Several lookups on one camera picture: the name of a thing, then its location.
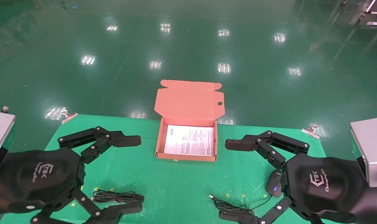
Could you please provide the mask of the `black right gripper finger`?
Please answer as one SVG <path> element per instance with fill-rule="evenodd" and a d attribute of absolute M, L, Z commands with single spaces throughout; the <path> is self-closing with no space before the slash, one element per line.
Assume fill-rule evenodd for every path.
<path fill-rule="evenodd" d="M 315 197 L 314 196 L 284 196 L 274 207 L 272 207 L 263 217 L 253 215 L 247 209 L 240 207 L 232 209 L 219 208 L 219 218 L 230 220 L 240 224 L 272 224 L 288 208 L 292 209 L 302 219 L 315 223 Z"/>
<path fill-rule="evenodd" d="M 282 170 L 286 165 L 285 157 L 274 148 L 279 148 L 292 154 L 307 154 L 310 145 L 297 139 L 284 136 L 270 130 L 259 135 L 245 135 L 242 139 L 227 139 L 225 148 L 232 151 L 256 151 L 274 168 Z"/>

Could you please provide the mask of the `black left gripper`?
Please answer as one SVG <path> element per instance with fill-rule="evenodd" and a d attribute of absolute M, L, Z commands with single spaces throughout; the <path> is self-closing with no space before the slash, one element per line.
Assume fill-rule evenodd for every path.
<path fill-rule="evenodd" d="M 8 153 L 0 166 L 0 214 L 41 210 L 32 224 L 67 224 L 51 218 L 76 200 L 89 214 L 86 224 L 118 224 L 127 214 L 139 213 L 139 203 L 99 209 L 81 190 L 84 164 L 90 164 L 110 147 L 141 145 L 140 136 L 108 131 L 100 126 L 60 137 L 60 149 Z M 91 144 L 79 156 L 73 148 Z"/>

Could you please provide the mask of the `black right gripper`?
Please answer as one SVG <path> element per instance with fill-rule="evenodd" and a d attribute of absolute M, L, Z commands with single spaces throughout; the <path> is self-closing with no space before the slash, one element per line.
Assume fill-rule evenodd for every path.
<path fill-rule="evenodd" d="M 349 213 L 368 187 L 358 163 L 299 154 L 285 166 L 286 195 L 300 216 Z"/>

